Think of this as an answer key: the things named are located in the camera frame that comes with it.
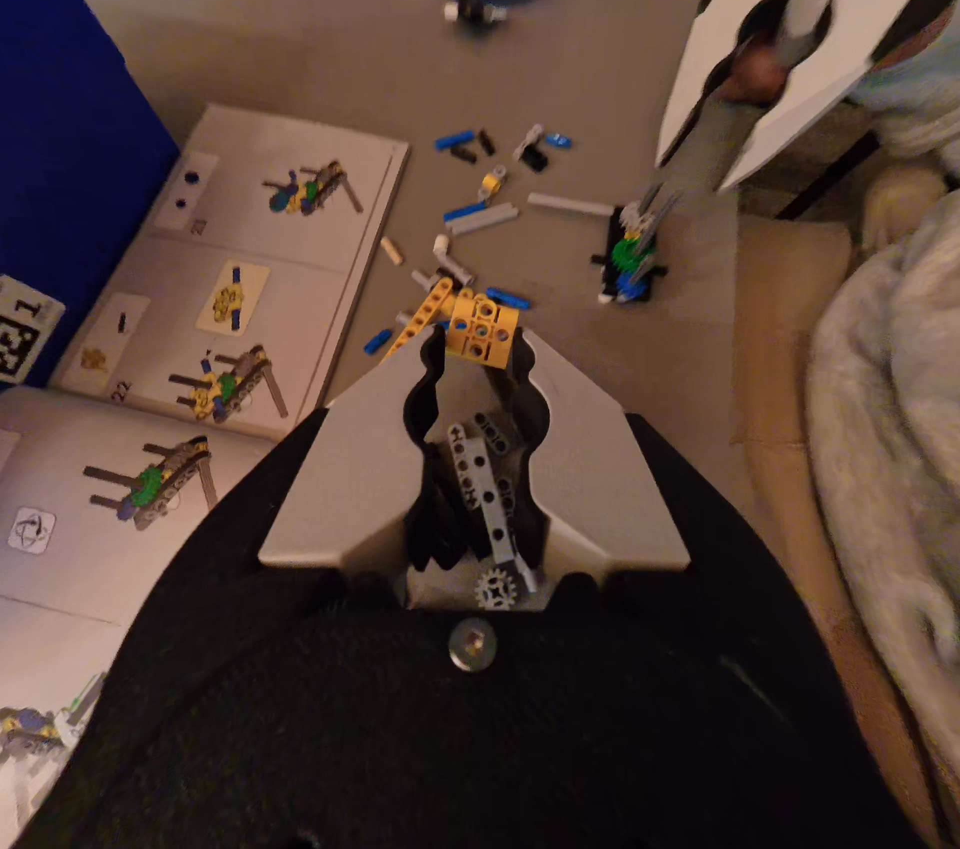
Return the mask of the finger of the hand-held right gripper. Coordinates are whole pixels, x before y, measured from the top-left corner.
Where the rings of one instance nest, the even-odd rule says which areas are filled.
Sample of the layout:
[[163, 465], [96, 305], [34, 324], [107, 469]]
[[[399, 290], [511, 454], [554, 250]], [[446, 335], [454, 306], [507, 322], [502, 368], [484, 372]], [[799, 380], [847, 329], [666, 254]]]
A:
[[657, 167], [677, 152], [705, 99], [725, 80], [725, 67], [742, 41], [740, 30], [762, 1], [699, 0], [661, 119]]
[[909, 1], [832, 0], [827, 34], [817, 49], [791, 70], [779, 102], [754, 125], [719, 191], [734, 188], [765, 166], [843, 99], [868, 71], [874, 52]]

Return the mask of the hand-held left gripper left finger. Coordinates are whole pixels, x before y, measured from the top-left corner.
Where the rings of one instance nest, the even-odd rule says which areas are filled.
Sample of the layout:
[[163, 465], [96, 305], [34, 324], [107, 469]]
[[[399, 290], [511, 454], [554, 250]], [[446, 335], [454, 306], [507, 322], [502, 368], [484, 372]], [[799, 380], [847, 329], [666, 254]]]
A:
[[259, 549], [262, 565], [406, 571], [404, 521], [425, 494], [444, 350], [443, 329], [426, 327], [330, 402]]

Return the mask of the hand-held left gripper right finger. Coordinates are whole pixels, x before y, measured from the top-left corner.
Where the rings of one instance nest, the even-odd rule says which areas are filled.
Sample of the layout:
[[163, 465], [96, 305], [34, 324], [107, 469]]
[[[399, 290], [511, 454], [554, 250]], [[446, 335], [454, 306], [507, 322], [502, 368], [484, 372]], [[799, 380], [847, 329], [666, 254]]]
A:
[[625, 410], [529, 329], [516, 340], [516, 425], [518, 542], [550, 582], [688, 568]]

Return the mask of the yellow square lego block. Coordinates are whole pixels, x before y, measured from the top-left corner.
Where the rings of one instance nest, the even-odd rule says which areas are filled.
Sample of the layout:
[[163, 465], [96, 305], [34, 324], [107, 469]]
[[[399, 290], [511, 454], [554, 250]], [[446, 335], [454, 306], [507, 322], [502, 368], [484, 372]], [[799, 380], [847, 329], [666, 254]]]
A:
[[458, 292], [446, 332], [446, 355], [506, 370], [521, 310], [469, 288]]

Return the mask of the lego gear assembly with axles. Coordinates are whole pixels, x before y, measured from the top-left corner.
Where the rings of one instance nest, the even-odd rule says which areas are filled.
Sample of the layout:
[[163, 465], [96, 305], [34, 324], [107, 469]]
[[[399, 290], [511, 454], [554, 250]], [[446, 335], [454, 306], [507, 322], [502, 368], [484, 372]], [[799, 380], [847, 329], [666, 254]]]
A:
[[601, 269], [601, 305], [649, 303], [654, 283], [668, 274], [669, 268], [660, 261], [657, 235], [679, 193], [662, 196], [662, 188], [662, 183], [655, 183], [640, 199], [612, 209], [605, 251], [591, 258]]

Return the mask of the grey holed lego liftarm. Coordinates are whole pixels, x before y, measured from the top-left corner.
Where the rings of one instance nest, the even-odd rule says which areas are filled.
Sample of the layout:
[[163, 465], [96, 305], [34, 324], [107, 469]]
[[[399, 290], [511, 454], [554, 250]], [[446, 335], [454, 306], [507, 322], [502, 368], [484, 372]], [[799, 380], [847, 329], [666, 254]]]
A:
[[447, 442], [465, 505], [483, 516], [491, 542], [491, 564], [511, 562], [525, 595], [538, 591], [535, 572], [521, 557], [511, 530], [513, 495], [505, 493], [496, 477], [487, 443], [483, 438], [470, 438], [461, 424], [451, 424]]

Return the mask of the small grey lego gear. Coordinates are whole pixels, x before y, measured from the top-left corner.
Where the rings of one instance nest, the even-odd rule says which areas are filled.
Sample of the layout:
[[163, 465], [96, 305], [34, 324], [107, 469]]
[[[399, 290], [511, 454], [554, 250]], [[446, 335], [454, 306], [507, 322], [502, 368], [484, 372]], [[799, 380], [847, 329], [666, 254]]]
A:
[[474, 582], [474, 602], [483, 612], [510, 612], [520, 601], [513, 564], [488, 565], [479, 571]]

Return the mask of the long yellow lego beam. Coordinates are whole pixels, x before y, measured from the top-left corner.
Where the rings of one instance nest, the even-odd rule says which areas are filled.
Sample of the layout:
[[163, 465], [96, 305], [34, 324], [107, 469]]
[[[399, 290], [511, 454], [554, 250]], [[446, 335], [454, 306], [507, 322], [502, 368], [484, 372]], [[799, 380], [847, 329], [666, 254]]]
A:
[[459, 284], [457, 280], [450, 276], [436, 280], [429, 291], [426, 291], [426, 296], [422, 303], [404, 324], [395, 342], [385, 351], [383, 359], [385, 361], [396, 350], [406, 346], [411, 339], [414, 339], [414, 336], [420, 335], [426, 328], [439, 322], [448, 322], [457, 303], [458, 287]]

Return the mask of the long grey lego axle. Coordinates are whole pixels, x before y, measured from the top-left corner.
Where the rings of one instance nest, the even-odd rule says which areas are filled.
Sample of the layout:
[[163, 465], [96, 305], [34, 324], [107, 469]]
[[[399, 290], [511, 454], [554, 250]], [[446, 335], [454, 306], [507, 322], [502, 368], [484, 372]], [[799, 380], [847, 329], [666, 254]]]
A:
[[539, 192], [531, 192], [527, 196], [527, 203], [533, 207], [543, 207], [548, 210], [568, 211], [581, 215], [590, 215], [595, 218], [609, 218], [613, 215], [616, 206], [586, 202], [573, 198], [562, 198], [557, 195], [546, 195]]

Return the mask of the lego instruction booklet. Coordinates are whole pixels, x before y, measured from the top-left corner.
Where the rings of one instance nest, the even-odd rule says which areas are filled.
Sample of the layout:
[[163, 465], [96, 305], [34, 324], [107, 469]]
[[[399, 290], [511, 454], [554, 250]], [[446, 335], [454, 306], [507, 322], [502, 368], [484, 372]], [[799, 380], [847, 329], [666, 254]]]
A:
[[47, 388], [1, 395], [1, 846], [207, 513], [328, 387], [409, 145], [210, 106]]

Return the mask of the black metal bar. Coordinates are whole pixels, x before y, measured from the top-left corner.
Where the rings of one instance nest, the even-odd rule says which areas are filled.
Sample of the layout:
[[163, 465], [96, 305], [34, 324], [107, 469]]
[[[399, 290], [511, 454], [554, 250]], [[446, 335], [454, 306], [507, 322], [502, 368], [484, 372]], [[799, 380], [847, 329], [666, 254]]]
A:
[[773, 218], [778, 221], [797, 221], [835, 185], [845, 181], [867, 159], [876, 154], [879, 148], [880, 140], [878, 135], [874, 130], [868, 130], [802, 192], [795, 195]]

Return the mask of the beige sofa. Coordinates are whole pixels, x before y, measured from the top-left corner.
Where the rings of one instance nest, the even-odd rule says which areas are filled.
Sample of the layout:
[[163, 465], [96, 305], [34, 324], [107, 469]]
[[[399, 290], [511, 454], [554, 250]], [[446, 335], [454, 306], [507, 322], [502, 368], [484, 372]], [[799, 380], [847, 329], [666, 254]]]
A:
[[945, 193], [934, 169], [883, 169], [867, 191], [858, 243], [841, 222], [745, 215], [734, 357], [734, 443], [754, 499], [749, 520], [826, 643], [884, 783], [932, 848], [959, 846], [959, 779], [916, 727], [849, 598], [815, 498], [805, 376], [817, 321], [858, 262], [916, 231]]

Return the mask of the grey fuzzy blanket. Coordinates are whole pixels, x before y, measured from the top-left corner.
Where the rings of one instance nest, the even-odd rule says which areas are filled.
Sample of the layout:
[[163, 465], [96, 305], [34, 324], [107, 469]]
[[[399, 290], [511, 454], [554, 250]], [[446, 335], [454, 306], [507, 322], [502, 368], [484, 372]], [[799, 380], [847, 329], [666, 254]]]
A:
[[812, 344], [827, 531], [874, 647], [959, 789], [959, 191], [880, 178]]

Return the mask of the white black patterned tag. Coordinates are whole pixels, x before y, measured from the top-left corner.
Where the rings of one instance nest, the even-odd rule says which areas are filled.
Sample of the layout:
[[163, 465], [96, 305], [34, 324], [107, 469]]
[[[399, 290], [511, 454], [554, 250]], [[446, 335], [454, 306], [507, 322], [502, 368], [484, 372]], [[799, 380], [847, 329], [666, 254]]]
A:
[[66, 305], [1, 274], [1, 383], [25, 383]]

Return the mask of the blue plastic box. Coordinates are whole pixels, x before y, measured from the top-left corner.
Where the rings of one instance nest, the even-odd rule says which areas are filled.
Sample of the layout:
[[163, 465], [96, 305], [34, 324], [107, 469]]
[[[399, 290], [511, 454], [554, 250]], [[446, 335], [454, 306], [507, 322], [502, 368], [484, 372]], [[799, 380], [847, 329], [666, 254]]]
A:
[[86, 0], [1, 0], [1, 273], [66, 305], [22, 384], [47, 384], [177, 158]]

